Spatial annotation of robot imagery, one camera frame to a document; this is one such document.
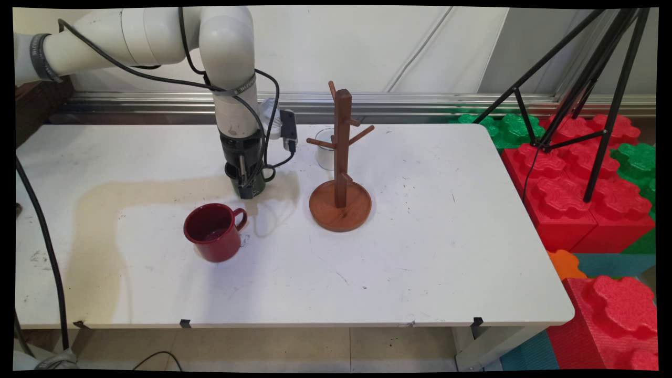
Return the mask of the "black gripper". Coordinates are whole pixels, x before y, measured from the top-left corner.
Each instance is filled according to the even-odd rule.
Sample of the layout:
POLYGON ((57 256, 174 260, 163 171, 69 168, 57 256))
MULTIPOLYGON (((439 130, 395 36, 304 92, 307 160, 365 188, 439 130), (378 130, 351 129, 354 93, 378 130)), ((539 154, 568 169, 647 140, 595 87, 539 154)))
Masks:
POLYGON ((256 131, 245 138, 233 138, 220 132, 226 170, 240 175, 238 194, 242 199, 254 198, 254 173, 262 161, 262 133, 256 131))

